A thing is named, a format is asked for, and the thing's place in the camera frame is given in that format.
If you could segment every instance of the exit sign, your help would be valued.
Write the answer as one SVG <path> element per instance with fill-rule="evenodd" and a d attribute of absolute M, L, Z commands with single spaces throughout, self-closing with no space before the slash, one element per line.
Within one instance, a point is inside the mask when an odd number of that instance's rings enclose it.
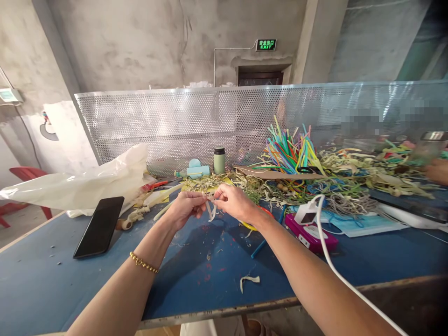
<path fill-rule="evenodd" d="M 274 51 L 277 40 L 257 40 L 257 51 Z"/>

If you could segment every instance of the person's hand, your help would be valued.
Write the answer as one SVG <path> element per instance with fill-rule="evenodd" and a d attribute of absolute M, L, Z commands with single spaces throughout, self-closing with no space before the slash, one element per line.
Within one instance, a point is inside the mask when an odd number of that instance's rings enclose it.
<path fill-rule="evenodd" d="M 177 198 L 161 219 L 173 223 L 175 229 L 179 231 L 183 228 L 190 216 L 195 216 L 196 218 L 201 217 L 206 209 L 206 201 L 207 198 L 201 193 L 182 191 L 177 195 Z"/>
<path fill-rule="evenodd" d="M 426 167 L 426 177 L 439 184 L 448 185 L 448 161 L 434 159 Z"/>
<path fill-rule="evenodd" d="M 240 222 L 257 227 L 263 218 L 269 217 L 238 187 L 221 184 L 215 192 L 215 199 L 214 204 L 218 209 L 222 209 Z"/>

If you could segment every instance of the blue face mask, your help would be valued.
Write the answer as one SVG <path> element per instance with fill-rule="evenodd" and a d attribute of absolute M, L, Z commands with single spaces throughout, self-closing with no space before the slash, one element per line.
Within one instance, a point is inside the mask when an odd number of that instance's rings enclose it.
<path fill-rule="evenodd" d="M 375 233 L 405 229 L 408 226 L 393 222 L 381 216 L 358 215 L 356 219 L 351 216 L 340 216 L 330 212 L 321 215 L 323 223 L 332 223 L 348 237 L 368 236 Z"/>

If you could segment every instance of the table edge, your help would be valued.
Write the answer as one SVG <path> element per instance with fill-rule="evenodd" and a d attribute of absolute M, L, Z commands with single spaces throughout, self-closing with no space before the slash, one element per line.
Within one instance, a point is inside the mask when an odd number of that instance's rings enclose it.
<path fill-rule="evenodd" d="M 18 237 L 17 239 L 13 240 L 11 243 L 3 246 L 2 248 L 0 248 L 0 253 L 6 251 L 8 248 L 10 248 L 11 246 L 13 246 L 14 244 L 20 242 L 22 239 L 24 239 L 25 237 L 29 236 L 31 233 L 33 233 L 34 231 L 39 230 L 41 227 L 43 227 L 44 225 L 47 225 L 49 222 L 51 222 L 53 219 L 61 216 L 62 214 L 64 214 L 65 211 L 62 211 L 60 213 L 58 213 L 56 216 L 50 218 L 49 220 L 43 222 L 42 224 L 38 225 L 37 227 L 35 227 L 34 229 L 31 229 L 30 231 L 28 231 L 27 233 L 21 235 L 20 237 Z"/>
<path fill-rule="evenodd" d="M 448 274 L 439 274 L 439 275 L 427 275 L 415 278 L 406 278 L 401 280 L 393 280 L 389 282 L 381 282 L 377 284 L 358 286 L 357 289 L 360 292 L 367 292 L 375 289 L 381 288 L 391 288 L 391 287 L 404 287 L 409 285 L 417 285 L 421 283 L 425 283 L 428 281 L 434 280 L 442 280 L 448 279 Z M 182 315 L 174 315 L 168 317 L 162 317 L 158 319 L 152 320 L 144 320 L 140 322 L 139 330 L 142 329 L 150 329 L 150 328 L 158 328 L 158 327 L 166 327 L 169 325 L 176 325 L 188 322 L 197 322 L 203 320 L 209 320 L 213 318 L 219 317 L 229 317 L 240 314 L 250 314 L 263 310 L 271 310 L 276 308 L 287 308 L 300 305 L 299 299 L 297 297 L 289 297 L 280 300 L 268 301 L 257 303 L 253 305 L 247 306 L 239 306 L 239 307 L 231 307 L 231 308 L 223 308 L 223 309 L 215 309 L 215 310 L 206 310 L 202 312 L 188 313 Z"/>

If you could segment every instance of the blue table surface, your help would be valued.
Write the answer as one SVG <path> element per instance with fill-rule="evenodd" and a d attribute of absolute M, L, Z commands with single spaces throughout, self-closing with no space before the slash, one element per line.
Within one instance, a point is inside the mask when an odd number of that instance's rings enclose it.
<path fill-rule="evenodd" d="M 117 232 L 118 240 L 112 239 L 110 250 L 101 256 L 72 258 L 90 218 L 69 219 L 65 214 L 0 253 L 0 333 L 19 336 L 66 331 L 128 258 L 164 206 L 155 206 L 131 230 Z M 279 218 L 280 209 L 273 213 Z M 212 223 L 206 214 L 199 220 L 191 218 L 170 244 L 143 320 L 294 296 L 269 246 L 251 259 L 263 238 L 258 232 L 245 238 L 247 233 L 247 228 L 227 214 L 218 214 Z M 444 232 L 431 233 L 448 241 Z M 355 286 L 448 271 L 448 245 L 417 229 L 337 238 L 333 263 Z M 245 275 L 260 276 L 261 281 L 245 282 L 241 294 L 239 280 Z"/>

